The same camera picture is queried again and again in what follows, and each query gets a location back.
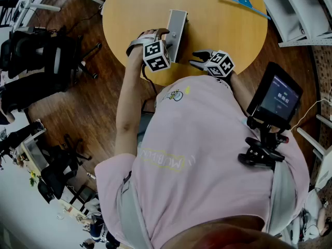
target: hair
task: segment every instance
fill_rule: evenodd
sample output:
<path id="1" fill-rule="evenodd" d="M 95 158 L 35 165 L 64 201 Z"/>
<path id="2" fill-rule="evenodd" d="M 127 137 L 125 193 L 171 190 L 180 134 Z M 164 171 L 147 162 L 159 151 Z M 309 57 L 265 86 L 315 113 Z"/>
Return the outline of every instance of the hair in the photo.
<path id="1" fill-rule="evenodd" d="M 94 249 L 94 244 L 93 243 L 87 243 L 87 242 L 83 242 L 83 247 L 86 249 Z"/>
<path id="2" fill-rule="evenodd" d="M 324 232 L 322 237 L 329 235 L 329 233 L 332 231 L 332 222 L 330 217 L 326 219 L 325 224 L 328 225 L 328 229 Z"/>

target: phone mount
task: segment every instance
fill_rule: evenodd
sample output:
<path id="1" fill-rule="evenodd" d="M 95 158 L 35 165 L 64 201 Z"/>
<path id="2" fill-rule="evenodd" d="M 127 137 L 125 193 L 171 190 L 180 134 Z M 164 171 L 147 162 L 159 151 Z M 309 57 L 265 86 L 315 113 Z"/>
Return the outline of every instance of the phone mount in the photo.
<path id="1" fill-rule="evenodd" d="M 289 122 L 296 112 L 302 94 L 303 90 L 280 66 L 269 63 L 247 109 L 251 115 L 247 125 L 253 130 L 260 130 L 261 141 L 252 137 L 245 139 L 250 148 L 246 154 L 239 154 L 238 160 L 241 163 L 274 170 L 275 162 L 285 159 L 276 149 L 281 143 L 289 141 L 282 133 L 290 129 Z M 279 132 L 271 133 L 272 126 L 279 128 Z"/>

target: shelving unit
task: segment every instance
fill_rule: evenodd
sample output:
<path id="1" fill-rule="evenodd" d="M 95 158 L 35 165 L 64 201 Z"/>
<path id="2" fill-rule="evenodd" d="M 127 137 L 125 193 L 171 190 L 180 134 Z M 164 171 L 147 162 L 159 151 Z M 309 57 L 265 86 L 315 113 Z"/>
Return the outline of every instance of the shelving unit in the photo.
<path id="1" fill-rule="evenodd" d="M 332 12 L 332 0 L 323 0 Z M 332 45 L 332 32 L 319 0 L 264 0 L 282 43 L 280 47 Z"/>

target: hand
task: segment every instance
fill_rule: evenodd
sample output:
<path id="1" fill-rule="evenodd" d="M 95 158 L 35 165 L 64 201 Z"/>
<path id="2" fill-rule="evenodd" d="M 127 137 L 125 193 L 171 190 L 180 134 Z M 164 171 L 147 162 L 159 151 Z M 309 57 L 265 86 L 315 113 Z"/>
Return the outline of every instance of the hand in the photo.
<path id="1" fill-rule="evenodd" d="M 141 36 L 146 34 L 153 34 L 155 32 L 155 30 L 146 31 Z M 143 45 L 136 45 L 134 47 L 128 57 L 128 65 L 135 67 L 140 67 L 143 65 Z"/>

